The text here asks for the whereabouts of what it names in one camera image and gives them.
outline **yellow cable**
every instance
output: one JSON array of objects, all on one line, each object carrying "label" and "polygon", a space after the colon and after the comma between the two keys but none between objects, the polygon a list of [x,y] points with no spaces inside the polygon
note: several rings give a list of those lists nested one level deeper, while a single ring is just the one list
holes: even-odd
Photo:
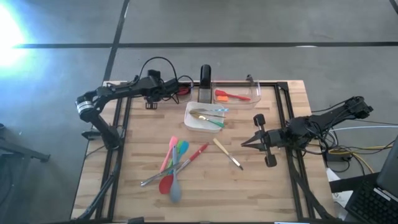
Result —
[{"label": "yellow cable", "polygon": [[371,171],[372,174],[374,173],[372,167],[369,166],[369,164],[368,164],[361,156],[359,156],[359,155],[358,155],[357,153],[355,153],[355,152],[353,152],[353,156],[355,156],[357,159],[361,160],[361,161],[368,167],[368,169]]}]

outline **concrete floor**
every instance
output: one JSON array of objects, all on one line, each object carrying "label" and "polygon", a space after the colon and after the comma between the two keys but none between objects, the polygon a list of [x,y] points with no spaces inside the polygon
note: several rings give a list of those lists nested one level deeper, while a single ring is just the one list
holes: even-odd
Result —
[{"label": "concrete floor", "polygon": [[[22,43],[112,43],[123,0],[0,4],[0,12],[6,9],[21,30]],[[398,41],[397,24],[387,0],[132,0],[120,42],[384,42]],[[10,223],[69,219],[87,145],[80,133],[90,127],[80,121],[74,101],[101,84],[110,51],[20,49],[3,56],[4,61],[19,56],[0,66],[6,136],[52,155],[48,163],[30,164]],[[314,110],[362,95],[374,108],[368,120],[397,122],[398,47],[119,49],[111,80],[131,80],[145,60],[157,55],[169,58],[179,75],[194,79],[208,63],[216,79],[243,79],[250,73],[261,80],[304,80]],[[147,68],[171,77],[163,62]],[[347,121],[338,127],[365,125]],[[384,145],[397,134],[397,129],[338,133],[340,144],[348,146]],[[364,158],[380,170],[386,156],[387,151]],[[339,174],[357,175],[355,162]]]}]

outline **red spoon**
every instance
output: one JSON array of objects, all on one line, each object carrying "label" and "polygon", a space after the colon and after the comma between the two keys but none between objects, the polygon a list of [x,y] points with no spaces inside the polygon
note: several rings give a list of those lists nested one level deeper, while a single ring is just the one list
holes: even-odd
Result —
[{"label": "red spoon", "polygon": [[216,96],[229,96],[229,97],[232,97],[232,98],[238,98],[238,99],[240,99],[240,100],[247,100],[247,101],[250,101],[250,100],[251,100],[251,99],[248,98],[248,97],[232,95],[232,94],[226,93],[226,92],[223,91],[223,90],[216,90],[215,93],[216,93]]},{"label": "red spoon", "polygon": [[[182,169],[184,169],[184,167],[186,167],[190,162],[192,162],[196,157],[198,157],[201,154],[201,152],[203,152],[207,148],[208,145],[209,143],[202,145],[191,157],[189,157],[189,159],[187,159],[181,165],[180,168],[178,168],[176,173],[178,174]],[[170,193],[170,188],[172,187],[172,183],[173,183],[173,174],[163,177],[159,183],[159,192],[161,194]]]}]

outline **wooden table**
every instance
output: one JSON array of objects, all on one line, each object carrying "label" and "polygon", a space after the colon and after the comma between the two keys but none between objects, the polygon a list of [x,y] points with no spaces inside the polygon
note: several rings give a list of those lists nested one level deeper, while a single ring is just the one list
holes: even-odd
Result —
[{"label": "wooden table", "polygon": [[[288,83],[295,116],[310,114],[311,109],[303,81],[288,81]],[[274,89],[262,87],[261,95],[261,101],[254,109],[228,112],[224,122],[226,127],[218,134],[189,131],[183,123],[186,105],[184,103],[161,104],[157,110],[145,110],[144,100],[134,99],[126,133],[113,220],[121,222],[135,217],[145,217],[146,222],[296,220],[284,149],[272,149],[278,165],[269,168],[264,163],[263,152],[240,146],[257,130],[252,119],[255,114],[264,114],[266,129],[280,128]],[[196,99],[197,94],[194,93],[192,100]],[[115,107],[116,101],[111,101],[101,114],[109,123],[113,120]],[[210,143],[202,155],[179,173],[182,200],[177,204],[173,204],[168,195],[159,193],[159,180],[140,187],[142,180],[159,172],[171,135],[190,143],[182,161],[202,144]],[[214,145],[212,141],[214,137],[241,163],[243,171]],[[103,145],[101,140],[90,142],[87,153],[101,145]],[[72,218],[82,214],[98,193],[105,157],[106,150],[100,150],[85,161]],[[334,215],[330,186],[322,157],[307,154],[304,160],[312,192]],[[108,200],[109,197],[106,198],[104,211],[107,211]],[[301,200],[305,210],[303,195]]]}]

